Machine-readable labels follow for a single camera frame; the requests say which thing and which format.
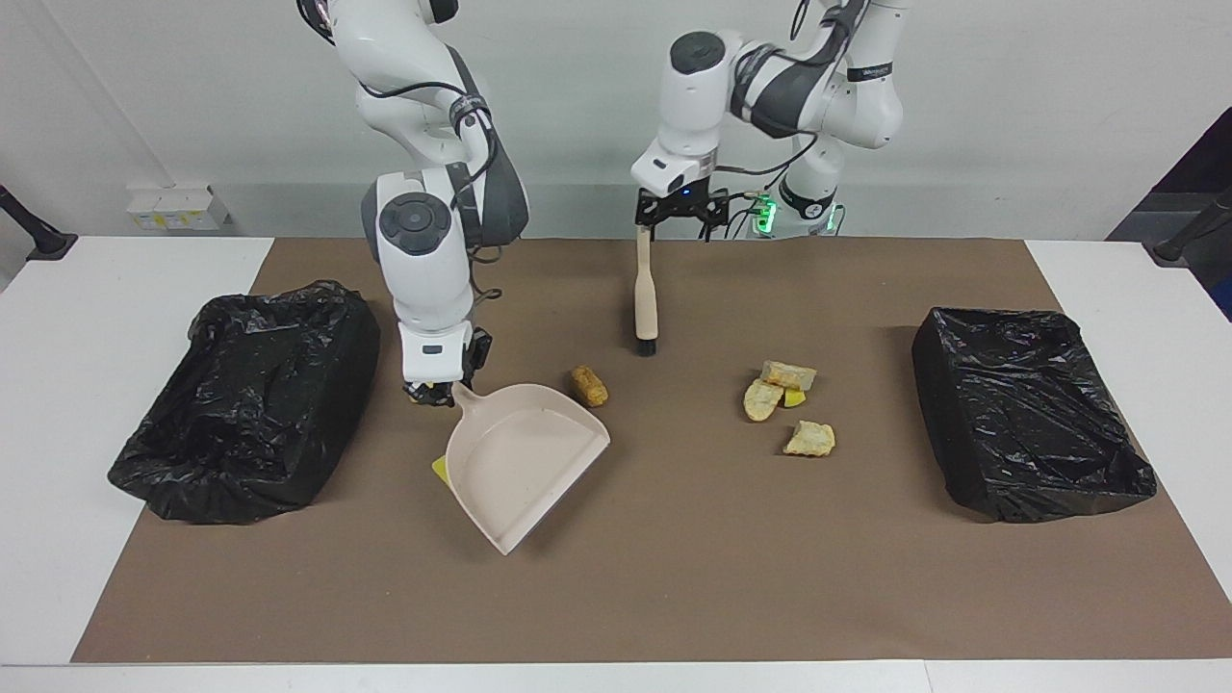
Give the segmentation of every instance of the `pink dustpan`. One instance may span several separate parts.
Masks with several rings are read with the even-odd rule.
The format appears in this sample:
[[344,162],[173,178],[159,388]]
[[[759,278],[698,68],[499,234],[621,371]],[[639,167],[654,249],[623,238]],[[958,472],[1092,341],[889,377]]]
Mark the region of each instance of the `pink dustpan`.
[[542,385],[480,397],[461,383],[462,420],[445,450],[462,509],[509,555],[611,443],[602,422]]

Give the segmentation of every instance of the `brown paper mat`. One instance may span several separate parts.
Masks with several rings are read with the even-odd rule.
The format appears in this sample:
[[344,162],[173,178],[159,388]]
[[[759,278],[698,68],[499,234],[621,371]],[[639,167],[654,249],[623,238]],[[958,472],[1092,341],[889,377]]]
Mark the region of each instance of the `brown paper mat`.
[[[659,355],[631,349],[633,245],[522,240],[484,286],[483,392],[611,390],[611,448],[501,557],[429,469],[457,412],[399,391],[362,240],[275,243],[254,286],[333,277],[384,330],[367,414],[306,511],[254,527],[140,517],[78,662],[574,662],[1232,656],[1232,607],[1168,497],[1042,525],[950,502],[910,367],[934,305],[1056,308],[1023,243],[659,243]],[[763,359],[808,402],[753,424]],[[829,459],[779,455],[798,418]]]

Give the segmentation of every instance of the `white table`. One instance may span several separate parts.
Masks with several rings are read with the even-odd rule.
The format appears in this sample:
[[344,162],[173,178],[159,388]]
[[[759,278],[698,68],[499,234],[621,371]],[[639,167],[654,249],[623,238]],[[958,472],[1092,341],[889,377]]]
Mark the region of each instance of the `white table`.
[[[68,666],[142,503],[107,485],[208,298],[269,239],[83,238],[0,293],[0,691],[834,691],[1226,693],[1232,660],[678,665]],[[1133,244],[1030,242],[1109,388],[1232,593],[1232,326]]]

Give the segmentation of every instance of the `food scrap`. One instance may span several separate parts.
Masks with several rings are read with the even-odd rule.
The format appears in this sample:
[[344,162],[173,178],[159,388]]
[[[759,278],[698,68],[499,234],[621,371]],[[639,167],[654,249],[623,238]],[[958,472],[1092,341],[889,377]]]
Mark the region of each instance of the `food scrap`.
[[754,380],[753,385],[744,391],[744,413],[749,420],[766,420],[774,413],[774,408],[779,406],[782,395],[781,386],[770,385],[764,380]]
[[589,408],[602,407],[607,401],[607,386],[599,380],[590,366],[578,366],[569,371],[569,382],[573,392]]
[[834,429],[829,424],[802,420],[796,424],[791,440],[782,449],[788,455],[824,457],[834,450]]
[[761,364],[761,380],[770,385],[781,385],[788,390],[808,392],[813,387],[814,377],[817,377],[816,369],[793,366],[780,361]]

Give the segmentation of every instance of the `plastic bag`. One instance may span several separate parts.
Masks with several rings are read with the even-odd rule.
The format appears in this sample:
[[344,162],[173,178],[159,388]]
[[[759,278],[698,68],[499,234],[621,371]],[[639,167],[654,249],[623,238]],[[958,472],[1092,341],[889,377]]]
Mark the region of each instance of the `plastic bag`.
[[248,523],[309,504],[372,387],[381,330],[335,281],[222,296],[107,480],[165,519]]
[[956,503],[1005,522],[1044,522],[1154,496],[1154,470],[1133,450],[1066,316],[933,308],[912,356]]

